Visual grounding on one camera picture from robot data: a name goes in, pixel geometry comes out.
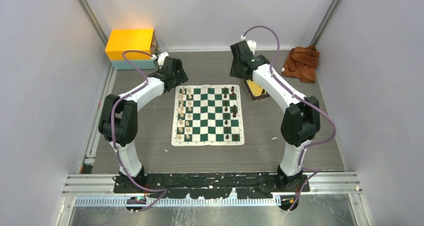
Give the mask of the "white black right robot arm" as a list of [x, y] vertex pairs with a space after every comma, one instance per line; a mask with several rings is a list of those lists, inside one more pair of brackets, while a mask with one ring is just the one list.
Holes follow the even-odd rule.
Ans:
[[276, 184], [283, 191], [291, 191], [300, 183], [305, 146], [308, 146], [321, 129], [319, 106], [316, 97], [298, 93], [271, 66], [263, 55], [254, 55], [256, 43], [243, 40], [232, 44], [233, 56], [230, 76], [251, 80], [262, 87], [283, 111], [280, 132], [285, 140], [282, 161], [277, 167]]

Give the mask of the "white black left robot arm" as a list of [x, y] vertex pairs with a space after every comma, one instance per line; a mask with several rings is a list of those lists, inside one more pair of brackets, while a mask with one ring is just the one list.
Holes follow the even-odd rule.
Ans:
[[181, 59], [162, 53], [158, 69], [145, 77], [144, 82], [119, 95], [104, 99], [98, 131], [110, 143], [119, 163], [119, 184], [133, 192], [146, 186], [144, 167], [140, 162], [135, 138], [138, 133], [138, 112], [147, 103], [188, 81]]

